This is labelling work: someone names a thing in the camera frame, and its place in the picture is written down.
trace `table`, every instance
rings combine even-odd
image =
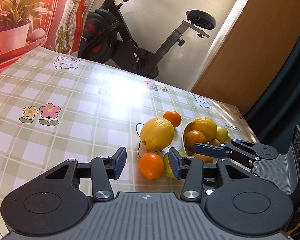
[[[153,117],[176,110],[182,123],[170,147],[181,149],[183,128],[209,116],[231,138],[258,142],[239,110],[103,64],[38,47],[0,74],[0,204],[15,188],[69,158],[79,163],[112,156],[120,146],[127,162],[118,191],[180,193],[183,180],[146,180],[138,170],[138,130]],[[91,195],[91,180],[80,190]],[[0,233],[7,233],[0,216]]]

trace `white flower pot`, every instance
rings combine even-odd
[[[29,31],[29,24],[22,25],[11,30],[0,32],[1,53],[25,46]]]

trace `stationary bike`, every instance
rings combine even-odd
[[[195,25],[206,30],[212,30],[216,26],[216,20],[210,14],[189,10],[186,17],[191,23],[182,21],[161,47],[151,53],[138,47],[122,17],[120,7],[127,1],[129,0],[122,0],[117,5],[115,0],[105,0],[101,8],[88,14],[78,57],[99,63],[112,59],[123,70],[153,79],[159,74],[158,62],[169,49],[176,42],[179,46],[185,43],[180,38],[188,28],[197,31],[200,38],[209,38],[207,33]]]

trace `wooden door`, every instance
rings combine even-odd
[[[248,0],[192,92],[246,114],[300,35],[300,0]]]

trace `silver bolt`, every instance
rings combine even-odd
[[[199,197],[199,193],[194,190],[187,190],[183,193],[186,198],[196,198]]]
[[[106,190],[99,190],[98,192],[95,193],[95,197],[97,198],[108,198],[111,196],[111,193]]]
[[[212,192],[213,192],[212,189],[207,189],[207,190],[206,190],[206,194],[207,194],[207,195],[210,195]]]

